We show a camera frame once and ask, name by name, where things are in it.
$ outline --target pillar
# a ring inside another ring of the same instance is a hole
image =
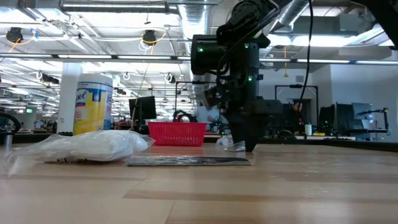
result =
[[[63,63],[57,133],[73,132],[77,81],[82,73],[81,63]]]
[[[24,122],[24,129],[35,129],[35,121],[37,120],[37,107],[27,107],[26,114],[24,114],[25,119],[20,122]]]

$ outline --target person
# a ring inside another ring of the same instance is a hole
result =
[[[304,132],[304,119],[301,114],[303,109],[303,104],[298,101],[293,102],[293,107],[289,110],[287,114],[287,125],[286,130],[291,131],[294,135],[299,135]]]
[[[207,123],[206,130],[210,130],[210,124],[219,118],[220,112],[211,106],[199,106],[195,112],[195,116],[199,123]]]

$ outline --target red basket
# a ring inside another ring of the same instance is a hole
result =
[[[206,123],[148,122],[156,146],[201,146]]]

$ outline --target desk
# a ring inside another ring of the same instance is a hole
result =
[[[200,150],[145,154],[173,149]],[[1,223],[398,223],[396,153],[259,145],[245,155],[253,166],[36,163],[10,177],[0,158]]]
[[[308,140],[324,140],[324,139],[342,139],[342,140],[352,140],[355,141],[355,137],[348,137],[348,136],[343,136],[343,137],[336,137],[336,136],[296,136],[296,139],[298,140],[303,140],[303,139],[308,139]]]

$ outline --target plastic bag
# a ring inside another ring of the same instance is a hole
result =
[[[72,137],[53,134],[44,141],[14,151],[9,157],[21,156],[42,162],[83,159],[109,162],[144,151],[153,143],[152,138],[134,131],[94,131]]]
[[[218,149],[223,149],[228,152],[243,152],[246,150],[244,141],[234,144],[232,135],[223,136],[219,138],[216,143]]]

